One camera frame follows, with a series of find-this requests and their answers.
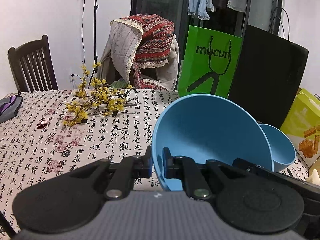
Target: patterned cloth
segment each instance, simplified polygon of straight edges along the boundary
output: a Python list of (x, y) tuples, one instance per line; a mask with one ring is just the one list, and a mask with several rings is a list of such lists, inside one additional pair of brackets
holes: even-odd
[[(77, 169), (101, 158), (118, 163), (130, 155), (143, 155), (151, 144), (161, 112), (178, 98), (177, 92), (137, 90), (130, 96), (138, 105), (116, 117), (94, 117), (71, 129), (62, 124), (72, 115), (64, 103), (73, 99), (69, 90), (25, 92), (18, 115), (0, 124), (0, 211), (19, 230), (12, 213), (18, 192)], [(288, 168), (294, 177), (306, 179), (308, 168), (297, 156)], [(136, 190), (162, 190), (153, 171), (150, 179), (135, 181)], [(9, 239), (0, 230), (0, 240)]]
[[(114, 20), (98, 69), (97, 77), (108, 79), (115, 68), (123, 79), (137, 89), (170, 89), (160, 82), (141, 75), (140, 68), (162, 67), (168, 63), (174, 24), (158, 15), (133, 15)], [(177, 70), (172, 80), (177, 78)]]
[(162, 67), (170, 52), (174, 24), (156, 14), (137, 14), (122, 19), (131, 19), (141, 24), (142, 40), (135, 59), (138, 68)]

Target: white wall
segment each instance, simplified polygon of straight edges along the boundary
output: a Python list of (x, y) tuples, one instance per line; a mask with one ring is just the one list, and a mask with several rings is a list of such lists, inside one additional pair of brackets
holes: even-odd
[[(98, 0), (97, 54), (101, 57), (111, 20), (130, 15), (131, 0)], [(84, 48), (87, 66), (94, 62), (94, 0), (85, 0)], [(0, 0), (0, 98), (16, 92), (7, 57), (10, 47), (41, 39), (47, 34), (59, 89), (72, 89), (70, 75), (81, 74), (83, 0)]]
[[(320, 93), (320, 0), (285, 0), (284, 9), (290, 20), (290, 41), (309, 50), (308, 61), (300, 84), (312, 94)], [(288, 21), (283, 15), (287, 38)]]
[[(101, 58), (107, 43), (110, 22), (114, 19), (130, 16), (131, 0), (97, 0), (97, 55)], [(94, 63), (93, 51), (93, 7), (94, 0), (85, 0), (84, 8), (84, 48), (85, 62), (91, 67)]]

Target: yellow box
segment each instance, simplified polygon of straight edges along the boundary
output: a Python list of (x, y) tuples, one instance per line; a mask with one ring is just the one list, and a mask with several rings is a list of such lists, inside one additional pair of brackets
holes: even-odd
[(310, 167), (320, 156), (320, 101), (302, 89), (280, 130)]

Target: blue bowl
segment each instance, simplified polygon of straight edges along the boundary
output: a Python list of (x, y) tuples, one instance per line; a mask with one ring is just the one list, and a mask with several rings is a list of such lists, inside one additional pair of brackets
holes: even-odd
[(258, 123), (241, 107), (218, 96), (188, 95), (159, 116), (152, 136), (152, 159), (164, 190), (182, 190), (181, 181), (166, 179), (162, 149), (196, 163), (215, 159), (229, 165), (242, 158), (273, 171), (271, 149)]
[(289, 138), (269, 124), (259, 124), (271, 147), (274, 171), (282, 171), (294, 162), (296, 150)]

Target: chinese calligraphy tablecloth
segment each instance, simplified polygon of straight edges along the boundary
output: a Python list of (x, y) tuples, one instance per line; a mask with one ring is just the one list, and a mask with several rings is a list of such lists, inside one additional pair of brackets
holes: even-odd
[[(0, 124), (0, 211), (16, 232), (19, 227), (11, 206), (18, 192), (101, 158), (114, 163), (143, 155), (159, 115), (179, 97), (175, 91), (132, 91), (137, 106), (116, 117), (89, 117), (88, 123), (69, 128), (62, 121), (72, 118), (64, 105), (73, 99), (70, 90), (21, 95), (24, 100), (17, 117)], [(297, 178), (308, 177), (299, 156), (288, 169)], [(152, 178), (135, 181), (134, 189), (161, 190), (161, 186), (153, 172)], [(8, 239), (2, 228), (0, 239)]]

